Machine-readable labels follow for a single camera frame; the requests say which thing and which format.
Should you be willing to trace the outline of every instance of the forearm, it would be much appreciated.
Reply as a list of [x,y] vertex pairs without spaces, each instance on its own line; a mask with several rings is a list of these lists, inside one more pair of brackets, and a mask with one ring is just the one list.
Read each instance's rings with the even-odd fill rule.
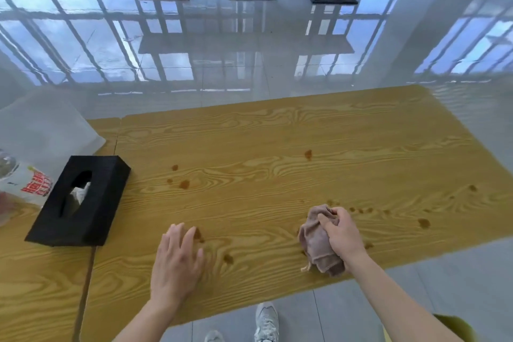
[[368,255],[350,265],[352,274],[394,342],[462,342],[415,302]]
[[113,342],[159,342],[176,310],[177,306],[161,309],[147,302]]

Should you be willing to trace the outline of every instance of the shoe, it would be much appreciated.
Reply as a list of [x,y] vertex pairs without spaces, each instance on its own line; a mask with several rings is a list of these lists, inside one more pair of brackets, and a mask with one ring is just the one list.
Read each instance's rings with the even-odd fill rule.
[[278,312],[266,301],[256,308],[255,342],[278,342]]
[[217,330],[210,330],[207,335],[205,335],[205,342],[225,342],[223,335]]

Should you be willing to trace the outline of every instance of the floor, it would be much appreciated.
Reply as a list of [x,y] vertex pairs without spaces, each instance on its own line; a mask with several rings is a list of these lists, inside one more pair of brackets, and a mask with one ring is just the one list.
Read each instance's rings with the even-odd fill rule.
[[[513,0],[0,0],[0,108],[50,86],[85,118],[424,84],[513,171]],[[428,310],[513,339],[513,241],[388,272]],[[381,341],[354,281],[275,301],[281,341]],[[169,329],[250,341],[254,308]]]

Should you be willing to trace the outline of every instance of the wood grain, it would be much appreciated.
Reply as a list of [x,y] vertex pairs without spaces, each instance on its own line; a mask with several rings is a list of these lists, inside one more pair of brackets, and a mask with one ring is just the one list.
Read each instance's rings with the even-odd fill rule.
[[208,258],[176,324],[337,281],[300,272],[296,238],[329,200],[383,267],[513,233],[512,177],[420,86],[128,116],[116,154],[132,173],[94,261],[84,342],[112,340],[148,299],[171,223],[198,226]]
[[[90,121],[114,154],[120,119]],[[91,248],[49,248],[24,242],[38,208],[17,203],[0,227],[0,341],[71,342],[90,267]]]

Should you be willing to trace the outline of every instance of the black tissue box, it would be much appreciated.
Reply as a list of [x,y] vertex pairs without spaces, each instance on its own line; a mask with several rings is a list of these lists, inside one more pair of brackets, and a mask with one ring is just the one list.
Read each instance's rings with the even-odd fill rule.
[[[47,246],[101,246],[109,234],[130,167],[118,156],[71,156],[25,241]],[[90,182],[71,208],[70,192]]]

